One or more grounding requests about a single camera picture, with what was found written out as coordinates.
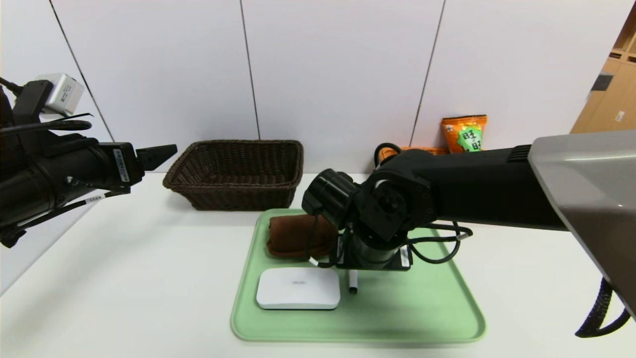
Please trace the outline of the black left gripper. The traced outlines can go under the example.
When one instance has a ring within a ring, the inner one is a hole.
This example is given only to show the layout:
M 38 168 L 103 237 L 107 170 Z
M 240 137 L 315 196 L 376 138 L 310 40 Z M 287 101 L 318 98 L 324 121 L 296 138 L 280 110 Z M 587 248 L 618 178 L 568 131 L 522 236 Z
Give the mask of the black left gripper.
M 94 190 L 126 193 L 177 154 L 177 145 L 137 149 L 130 143 L 71 141 L 57 145 L 55 197 L 76 199 Z

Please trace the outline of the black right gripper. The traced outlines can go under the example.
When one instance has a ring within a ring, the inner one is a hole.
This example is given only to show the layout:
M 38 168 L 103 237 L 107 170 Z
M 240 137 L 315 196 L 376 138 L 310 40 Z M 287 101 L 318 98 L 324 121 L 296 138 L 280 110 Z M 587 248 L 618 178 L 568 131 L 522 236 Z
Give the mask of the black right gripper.
M 335 247 L 336 267 L 355 270 L 410 270 L 413 259 L 409 247 L 379 250 L 348 230 L 338 235 Z

